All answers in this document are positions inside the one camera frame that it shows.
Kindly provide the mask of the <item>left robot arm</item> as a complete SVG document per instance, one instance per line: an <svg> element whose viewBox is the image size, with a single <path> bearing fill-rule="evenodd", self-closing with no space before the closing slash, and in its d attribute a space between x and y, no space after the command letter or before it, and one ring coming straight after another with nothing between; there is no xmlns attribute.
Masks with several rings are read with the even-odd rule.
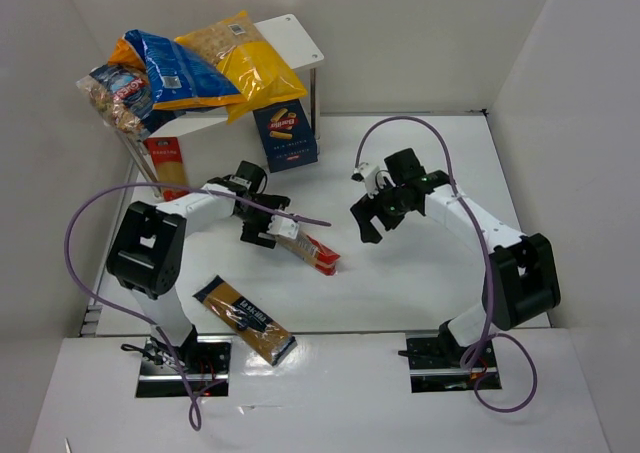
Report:
<svg viewBox="0 0 640 453"><path fill-rule="evenodd" d="M276 215L290 206L287 196L264 193L259 166L243 161L236 172L209 180L201 193L190 192L158 205L129 205L111 246L106 266L129 290L151 322L158 349L175 349L185 363L196 352L197 330L184 313L176 291L185 239L213 222L237 217L240 240L274 248L278 236L293 238L298 227Z"/></svg>

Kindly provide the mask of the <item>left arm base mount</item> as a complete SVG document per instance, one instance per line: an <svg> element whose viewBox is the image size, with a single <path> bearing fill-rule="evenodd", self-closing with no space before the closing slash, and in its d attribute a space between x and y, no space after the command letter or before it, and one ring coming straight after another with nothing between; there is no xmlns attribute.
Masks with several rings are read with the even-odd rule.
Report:
<svg viewBox="0 0 640 453"><path fill-rule="evenodd" d="M196 394L203 397L227 397L231 360L230 336L202 336L193 357L183 364L187 381ZM121 350L140 356L136 388L137 398L187 397L174 359L161 352L151 338L142 347L123 343Z"/></svg>

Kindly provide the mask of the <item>red spaghetti pack with barcode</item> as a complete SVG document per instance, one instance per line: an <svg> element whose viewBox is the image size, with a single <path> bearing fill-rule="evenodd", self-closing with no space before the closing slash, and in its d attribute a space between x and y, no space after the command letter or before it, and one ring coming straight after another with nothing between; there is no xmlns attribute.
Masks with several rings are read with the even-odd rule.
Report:
<svg viewBox="0 0 640 453"><path fill-rule="evenodd" d="M341 256L302 230L295 239L277 236L276 242L325 276L332 276L337 271Z"/></svg>

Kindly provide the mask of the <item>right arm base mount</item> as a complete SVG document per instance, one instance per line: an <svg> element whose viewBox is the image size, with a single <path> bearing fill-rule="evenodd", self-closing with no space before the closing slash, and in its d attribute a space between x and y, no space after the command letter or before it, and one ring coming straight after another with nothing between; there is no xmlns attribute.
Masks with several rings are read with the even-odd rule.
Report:
<svg viewBox="0 0 640 453"><path fill-rule="evenodd" d="M407 360L411 392L436 393L472 391L480 380L480 390L502 388L492 342L471 370L460 367L464 349L445 353L434 334L414 334L405 337L406 346L398 355Z"/></svg>

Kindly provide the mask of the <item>black La Sicilia spaghetti pack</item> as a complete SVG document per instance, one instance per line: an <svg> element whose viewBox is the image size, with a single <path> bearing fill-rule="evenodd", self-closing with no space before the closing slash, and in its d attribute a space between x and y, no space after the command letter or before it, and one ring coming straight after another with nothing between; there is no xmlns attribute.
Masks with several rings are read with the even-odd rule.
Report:
<svg viewBox="0 0 640 453"><path fill-rule="evenodd" d="M273 367L297 346L293 334L220 276L214 277L193 297Z"/></svg>

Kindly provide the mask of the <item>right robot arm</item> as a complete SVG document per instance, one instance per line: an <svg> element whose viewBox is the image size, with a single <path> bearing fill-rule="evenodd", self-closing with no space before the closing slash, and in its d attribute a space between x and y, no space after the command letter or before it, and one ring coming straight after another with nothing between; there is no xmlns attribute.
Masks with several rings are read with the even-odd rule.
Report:
<svg viewBox="0 0 640 453"><path fill-rule="evenodd" d="M449 360L469 368L490 335L559 305L553 249L544 235L527 235L498 220L462 191L452 169L426 171L411 148L386 157L384 163L378 167L357 161L351 176L366 190L351 208L362 242L381 241L375 221L391 231L407 214L417 212L478 252L484 263L480 300L439 328L439 347Z"/></svg>

